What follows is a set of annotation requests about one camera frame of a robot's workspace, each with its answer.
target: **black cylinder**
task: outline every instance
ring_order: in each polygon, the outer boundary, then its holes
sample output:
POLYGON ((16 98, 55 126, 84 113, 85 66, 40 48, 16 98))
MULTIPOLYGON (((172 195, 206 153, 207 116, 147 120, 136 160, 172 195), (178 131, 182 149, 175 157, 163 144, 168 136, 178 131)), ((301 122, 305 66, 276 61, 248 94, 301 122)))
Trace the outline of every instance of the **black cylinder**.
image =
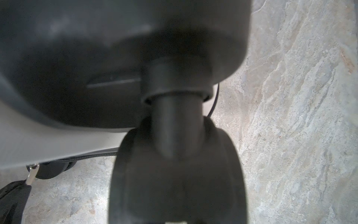
POLYGON ((165 158, 180 160, 199 151, 204 139, 202 96, 171 93, 152 100, 154 147, 165 158))

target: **black caster wheel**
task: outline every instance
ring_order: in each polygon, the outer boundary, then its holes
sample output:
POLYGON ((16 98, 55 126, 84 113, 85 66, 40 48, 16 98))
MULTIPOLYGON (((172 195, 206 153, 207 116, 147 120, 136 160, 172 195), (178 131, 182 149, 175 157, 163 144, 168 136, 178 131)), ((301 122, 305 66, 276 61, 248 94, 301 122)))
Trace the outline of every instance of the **black caster wheel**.
POLYGON ((38 179, 51 179, 58 175, 60 175, 63 171, 66 171, 74 166, 74 163, 70 165, 70 162, 47 162, 47 163, 40 163, 39 171, 37 172, 36 178, 38 179))

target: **textured stone surface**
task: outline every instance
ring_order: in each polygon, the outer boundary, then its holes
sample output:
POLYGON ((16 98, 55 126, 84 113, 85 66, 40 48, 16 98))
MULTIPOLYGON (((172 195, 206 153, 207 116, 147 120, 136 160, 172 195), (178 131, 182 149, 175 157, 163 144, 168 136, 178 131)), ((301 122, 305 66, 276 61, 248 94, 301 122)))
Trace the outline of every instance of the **textured stone surface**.
MULTIPOLYGON (((358 223, 352 0, 255 0, 247 58, 213 115, 243 164, 250 223, 358 223)), ((106 223, 114 158, 35 180, 25 223, 106 223)), ((24 179, 2 171, 0 184, 24 179)))

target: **silver metal clip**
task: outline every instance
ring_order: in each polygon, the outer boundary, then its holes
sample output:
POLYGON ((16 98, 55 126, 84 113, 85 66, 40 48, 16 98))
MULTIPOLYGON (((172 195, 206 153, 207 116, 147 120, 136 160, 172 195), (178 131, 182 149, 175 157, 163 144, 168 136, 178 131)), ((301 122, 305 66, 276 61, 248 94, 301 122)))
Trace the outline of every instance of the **silver metal clip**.
POLYGON ((26 185, 31 185, 32 184, 32 182, 34 181, 34 179, 36 177, 37 172, 39 171, 40 165, 36 163, 36 164, 33 164, 33 165, 29 165, 29 167, 30 167, 30 173, 29 173, 29 176, 27 177, 27 179, 25 181, 26 185))

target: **marble surface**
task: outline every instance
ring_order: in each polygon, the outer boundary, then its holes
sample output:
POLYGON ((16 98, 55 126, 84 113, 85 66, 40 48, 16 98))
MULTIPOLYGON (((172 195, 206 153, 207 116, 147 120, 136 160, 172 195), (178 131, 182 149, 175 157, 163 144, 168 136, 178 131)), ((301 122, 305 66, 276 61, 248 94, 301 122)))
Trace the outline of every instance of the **marble surface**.
MULTIPOLYGON (((255 0, 247 58, 213 114, 234 141, 249 219, 358 223, 358 59, 353 0, 255 0)), ((114 158, 35 180, 24 223, 106 223, 114 158)), ((25 168, 0 172, 0 187, 25 168)))

